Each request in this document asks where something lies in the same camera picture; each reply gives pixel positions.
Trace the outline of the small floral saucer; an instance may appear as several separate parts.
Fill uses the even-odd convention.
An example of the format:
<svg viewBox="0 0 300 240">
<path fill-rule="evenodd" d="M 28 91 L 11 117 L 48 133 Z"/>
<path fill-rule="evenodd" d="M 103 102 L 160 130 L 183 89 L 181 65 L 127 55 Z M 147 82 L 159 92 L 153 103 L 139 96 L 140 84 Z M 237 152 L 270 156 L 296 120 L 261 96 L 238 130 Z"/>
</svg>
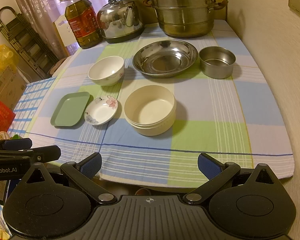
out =
<svg viewBox="0 0 300 240">
<path fill-rule="evenodd" d="M 93 126 L 109 122 L 118 109 L 118 101 L 113 96 L 101 96 L 93 100 L 84 111 L 85 121 Z"/>
</svg>

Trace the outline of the stainless steel kettle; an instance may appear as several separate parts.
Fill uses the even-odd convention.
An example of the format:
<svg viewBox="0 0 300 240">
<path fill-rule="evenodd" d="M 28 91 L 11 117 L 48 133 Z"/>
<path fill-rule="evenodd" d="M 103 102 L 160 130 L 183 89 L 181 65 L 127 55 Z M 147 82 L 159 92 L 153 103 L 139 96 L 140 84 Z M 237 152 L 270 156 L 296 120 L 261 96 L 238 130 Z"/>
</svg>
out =
<svg viewBox="0 0 300 240">
<path fill-rule="evenodd" d="M 108 0 L 97 13 L 101 35 L 108 43 L 119 43 L 131 40 L 144 30 L 136 1 Z"/>
</svg>

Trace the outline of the black folding rack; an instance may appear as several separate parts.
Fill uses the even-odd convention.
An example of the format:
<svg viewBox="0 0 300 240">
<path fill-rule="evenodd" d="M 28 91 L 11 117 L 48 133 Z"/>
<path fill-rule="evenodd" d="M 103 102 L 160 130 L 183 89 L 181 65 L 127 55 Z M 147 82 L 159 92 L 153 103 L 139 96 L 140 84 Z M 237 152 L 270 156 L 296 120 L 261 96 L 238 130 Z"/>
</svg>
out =
<svg viewBox="0 0 300 240">
<path fill-rule="evenodd" d="M 14 19 L 7 24 L 1 19 L 1 13 L 6 10 L 14 15 Z M 2 7 L 0 9 L 0 32 L 41 79 L 52 76 L 50 71 L 59 59 L 21 13 L 17 13 L 9 6 Z"/>
</svg>

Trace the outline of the cooking oil bottle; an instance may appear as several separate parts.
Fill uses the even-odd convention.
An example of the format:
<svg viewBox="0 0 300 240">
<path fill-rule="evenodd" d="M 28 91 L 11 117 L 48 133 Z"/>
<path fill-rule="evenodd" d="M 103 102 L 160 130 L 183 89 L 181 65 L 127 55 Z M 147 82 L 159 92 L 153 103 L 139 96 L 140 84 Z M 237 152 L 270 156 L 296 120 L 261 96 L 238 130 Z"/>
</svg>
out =
<svg viewBox="0 0 300 240">
<path fill-rule="evenodd" d="M 96 13 L 89 0 L 60 0 L 66 3 L 65 18 L 82 49 L 89 49 L 102 41 Z"/>
</svg>

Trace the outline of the green rectangular tray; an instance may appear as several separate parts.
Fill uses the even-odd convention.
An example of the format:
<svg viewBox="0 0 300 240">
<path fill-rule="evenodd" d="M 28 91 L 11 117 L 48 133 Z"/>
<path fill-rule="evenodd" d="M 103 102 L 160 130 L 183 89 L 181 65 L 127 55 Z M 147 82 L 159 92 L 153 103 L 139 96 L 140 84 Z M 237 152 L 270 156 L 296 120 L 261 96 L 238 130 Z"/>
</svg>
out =
<svg viewBox="0 0 300 240">
<path fill-rule="evenodd" d="M 69 93 L 63 96 L 51 116 L 50 124 L 57 127 L 72 127 L 83 115 L 90 99 L 88 92 Z"/>
</svg>

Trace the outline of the large steel plate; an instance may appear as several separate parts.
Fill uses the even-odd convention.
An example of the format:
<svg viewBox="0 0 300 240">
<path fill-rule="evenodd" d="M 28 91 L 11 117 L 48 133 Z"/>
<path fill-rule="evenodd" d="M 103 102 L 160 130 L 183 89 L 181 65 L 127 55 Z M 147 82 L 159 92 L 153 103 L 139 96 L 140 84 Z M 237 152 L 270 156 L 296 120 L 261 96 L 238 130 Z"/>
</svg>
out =
<svg viewBox="0 0 300 240">
<path fill-rule="evenodd" d="M 197 60 L 198 50 L 181 40 L 162 40 L 139 49 L 133 57 L 133 67 L 141 74 L 154 78 L 176 76 Z"/>
</svg>

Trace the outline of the cream plastic bowl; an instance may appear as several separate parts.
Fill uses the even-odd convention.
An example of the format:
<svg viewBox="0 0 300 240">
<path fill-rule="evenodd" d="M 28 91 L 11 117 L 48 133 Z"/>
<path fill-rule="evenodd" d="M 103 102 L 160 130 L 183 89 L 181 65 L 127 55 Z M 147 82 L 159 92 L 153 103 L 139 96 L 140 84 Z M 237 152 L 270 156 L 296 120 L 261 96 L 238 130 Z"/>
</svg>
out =
<svg viewBox="0 0 300 240">
<path fill-rule="evenodd" d="M 143 86 L 125 101 L 126 121 L 141 135 L 153 137 L 170 129 L 176 119 L 177 102 L 173 93 L 159 85 Z"/>
</svg>

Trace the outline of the stainless steel steamer pot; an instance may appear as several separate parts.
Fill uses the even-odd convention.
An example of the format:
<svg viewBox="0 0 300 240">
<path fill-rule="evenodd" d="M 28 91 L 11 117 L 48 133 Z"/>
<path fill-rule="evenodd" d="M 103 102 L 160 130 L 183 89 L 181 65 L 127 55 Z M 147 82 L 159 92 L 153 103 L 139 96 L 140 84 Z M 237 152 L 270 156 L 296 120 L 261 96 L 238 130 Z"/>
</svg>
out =
<svg viewBox="0 0 300 240">
<path fill-rule="evenodd" d="M 159 27 L 171 37 L 194 38 L 208 34 L 214 27 L 215 11 L 227 0 L 145 0 L 155 10 Z"/>
</svg>

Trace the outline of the blue white checked cloth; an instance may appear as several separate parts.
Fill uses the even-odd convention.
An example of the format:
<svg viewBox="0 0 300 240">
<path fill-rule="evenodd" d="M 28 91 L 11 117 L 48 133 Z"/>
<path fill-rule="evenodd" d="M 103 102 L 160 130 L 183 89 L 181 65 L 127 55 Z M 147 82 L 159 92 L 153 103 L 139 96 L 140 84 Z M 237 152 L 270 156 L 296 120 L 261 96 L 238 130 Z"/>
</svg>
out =
<svg viewBox="0 0 300 240">
<path fill-rule="evenodd" d="M 25 91 L 13 110 L 13 113 L 15 113 L 15 119 L 7 132 L 10 137 L 13 137 L 15 134 L 20 137 L 25 135 L 38 107 L 55 79 L 55 77 L 51 77 L 45 80 L 29 83 L 26 86 Z"/>
</svg>

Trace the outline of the cardboard box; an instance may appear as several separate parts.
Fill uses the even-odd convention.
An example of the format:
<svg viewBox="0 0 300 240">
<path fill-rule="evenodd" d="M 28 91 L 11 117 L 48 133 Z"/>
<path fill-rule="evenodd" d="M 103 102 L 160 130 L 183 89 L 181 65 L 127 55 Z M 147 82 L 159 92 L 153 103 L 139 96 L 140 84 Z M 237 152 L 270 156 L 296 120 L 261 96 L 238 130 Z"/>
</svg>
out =
<svg viewBox="0 0 300 240">
<path fill-rule="evenodd" d="M 0 74 L 0 101 L 9 109 L 14 110 L 25 91 L 27 82 L 19 74 L 7 67 Z"/>
</svg>

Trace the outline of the red bag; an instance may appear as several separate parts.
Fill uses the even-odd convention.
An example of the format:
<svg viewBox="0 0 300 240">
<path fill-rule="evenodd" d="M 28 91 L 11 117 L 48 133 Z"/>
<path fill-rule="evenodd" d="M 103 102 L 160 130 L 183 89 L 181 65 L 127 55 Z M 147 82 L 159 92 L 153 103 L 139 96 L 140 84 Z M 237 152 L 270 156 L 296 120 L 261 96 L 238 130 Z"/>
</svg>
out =
<svg viewBox="0 0 300 240">
<path fill-rule="evenodd" d="M 14 118 L 15 113 L 0 101 L 0 132 L 7 132 Z"/>
</svg>

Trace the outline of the white ceramic bowl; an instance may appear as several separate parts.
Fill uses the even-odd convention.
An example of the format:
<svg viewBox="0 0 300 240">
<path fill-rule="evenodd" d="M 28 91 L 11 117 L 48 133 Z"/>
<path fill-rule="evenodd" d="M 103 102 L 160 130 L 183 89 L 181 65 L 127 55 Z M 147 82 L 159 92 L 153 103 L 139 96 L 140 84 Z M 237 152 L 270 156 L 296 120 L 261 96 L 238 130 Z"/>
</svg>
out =
<svg viewBox="0 0 300 240">
<path fill-rule="evenodd" d="M 125 61 L 119 56 L 109 56 L 97 61 L 88 71 L 88 77 L 99 86 L 112 86 L 123 77 Z"/>
</svg>

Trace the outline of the small steel bowl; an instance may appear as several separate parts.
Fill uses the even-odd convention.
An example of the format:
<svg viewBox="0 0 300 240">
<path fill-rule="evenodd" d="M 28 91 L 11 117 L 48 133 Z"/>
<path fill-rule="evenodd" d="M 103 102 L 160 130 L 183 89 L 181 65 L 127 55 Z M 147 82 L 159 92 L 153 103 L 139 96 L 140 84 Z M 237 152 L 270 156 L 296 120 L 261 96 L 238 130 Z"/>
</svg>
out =
<svg viewBox="0 0 300 240">
<path fill-rule="evenodd" d="M 233 52 L 219 46 L 210 46 L 199 52 L 202 72 L 213 79 L 226 79 L 232 75 L 236 57 Z"/>
</svg>

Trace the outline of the yellow plastic bag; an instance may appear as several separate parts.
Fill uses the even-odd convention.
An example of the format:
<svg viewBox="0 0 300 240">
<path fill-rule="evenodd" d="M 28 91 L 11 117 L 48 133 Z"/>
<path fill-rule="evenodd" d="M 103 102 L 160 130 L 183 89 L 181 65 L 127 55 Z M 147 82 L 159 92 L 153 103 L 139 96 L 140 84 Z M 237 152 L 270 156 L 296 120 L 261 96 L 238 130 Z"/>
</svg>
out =
<svg viewBox="0 0 300 240">
<path fill-rule="evenodd" d="M 17 72 L 15 55 L 5 44 L 0 45 L 0 74 L 9 67 L 12 72 Z"/>
</svg>

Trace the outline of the plaid pastel tablecloth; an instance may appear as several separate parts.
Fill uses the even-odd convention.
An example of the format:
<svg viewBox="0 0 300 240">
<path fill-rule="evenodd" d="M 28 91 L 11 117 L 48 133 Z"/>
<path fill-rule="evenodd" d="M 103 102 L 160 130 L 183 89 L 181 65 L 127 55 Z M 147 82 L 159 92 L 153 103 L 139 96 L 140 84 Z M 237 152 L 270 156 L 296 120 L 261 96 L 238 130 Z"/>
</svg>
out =
<svg viewBox="0 0 300 240">
<path fill-rule="evenodd" d="M 62 153 L 59 164 L 100 152 L 100 177 L 119 183 L 198 187 L 206 180 L 197 166 L 202 152 L 243 168 L 266 163 L 277 177 L 291 177 L 293 151 L 280 110 L 264 75 L 231 27 L 216 20 L 209 34 L 190 39 L 198 50 L 220 46 L 234 53 L 233 74 L 223 80 L 204 75 L 199 62 L 172 78 L 143 76 L 133 67 L 134 54 L 166 38 L 159 26 L 152 24 L 134 40 L 79 49 L 57 77 L 26 87 L 8 132 L 29 137 L 35 147 L 58 145 Z M 126 121 L 123 110 L 130 94 L 145 86 L 148 90 L 142 98 L 151 98 L 152 113 L 164 116 L 172 107 L 156 87 L 168 89 L 177 104 L 173 125 L 153 137 L 139 134 Z M 60 100 L 80 92 L 89 93 L 91 99 L 115 98 L 119 105 L 114 117 L 100 126 L 85 120 L 70 127 L 52 124 Z"/>
</svg>

